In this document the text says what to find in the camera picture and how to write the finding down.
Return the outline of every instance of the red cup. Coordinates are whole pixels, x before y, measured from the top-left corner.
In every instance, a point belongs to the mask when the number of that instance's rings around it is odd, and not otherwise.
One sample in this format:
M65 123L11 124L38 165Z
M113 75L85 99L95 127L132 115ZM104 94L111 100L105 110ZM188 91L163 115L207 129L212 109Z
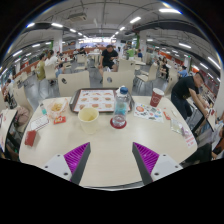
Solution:
M164 96L164 92L162 90L154 88L152 92L150 106L157 107L163 96Z

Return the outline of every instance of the bottle cap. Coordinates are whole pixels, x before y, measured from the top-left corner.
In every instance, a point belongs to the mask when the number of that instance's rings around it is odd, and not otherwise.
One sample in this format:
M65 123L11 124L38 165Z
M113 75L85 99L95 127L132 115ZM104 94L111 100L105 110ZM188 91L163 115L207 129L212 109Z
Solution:
M128 88L126 87L121 87L120 88L120 93L123 94L123 95L126 95L128 93Z

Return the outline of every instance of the plastic bottle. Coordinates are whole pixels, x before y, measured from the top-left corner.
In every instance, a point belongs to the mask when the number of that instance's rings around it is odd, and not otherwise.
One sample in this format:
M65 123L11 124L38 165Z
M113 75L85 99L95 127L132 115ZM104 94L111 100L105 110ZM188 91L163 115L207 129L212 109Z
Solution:
M47 114L47 111L46 111L46 109L44 107L44 104L42 102L40 103L40 109L41 109L43 115Z
M114 104L114 115L112 123L115 128L121 128L124 126L130 101L131 98L128 95L128 89L126 87L121 87L119 91L117 91Z

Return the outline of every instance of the woman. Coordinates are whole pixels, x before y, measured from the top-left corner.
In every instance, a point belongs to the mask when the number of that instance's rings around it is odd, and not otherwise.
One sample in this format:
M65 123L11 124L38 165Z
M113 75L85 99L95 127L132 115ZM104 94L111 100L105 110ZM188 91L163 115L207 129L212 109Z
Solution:
M60 64L62 64L62 63L63 63L63 61L61 61L59 58L57 58L56 56L54 56L54 51L53 51L53 50L50 50L50 51L48 52L47 59L46 59L46 61L45 61L45 66L48 66L48 65L54 65L55 76L56 76L56 78L58 78L58 76L59 76L60 74L65 74L65 69L64 69L64 67L58 69L58 66L59 66Z

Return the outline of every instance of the bag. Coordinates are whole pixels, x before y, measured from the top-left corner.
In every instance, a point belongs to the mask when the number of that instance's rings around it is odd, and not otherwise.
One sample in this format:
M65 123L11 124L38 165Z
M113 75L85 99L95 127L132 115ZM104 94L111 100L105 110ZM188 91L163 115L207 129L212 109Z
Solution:
M16 110L17 115L15 118L14 125L18 127L24 125L28 121L30 112L25 107L17 107Z

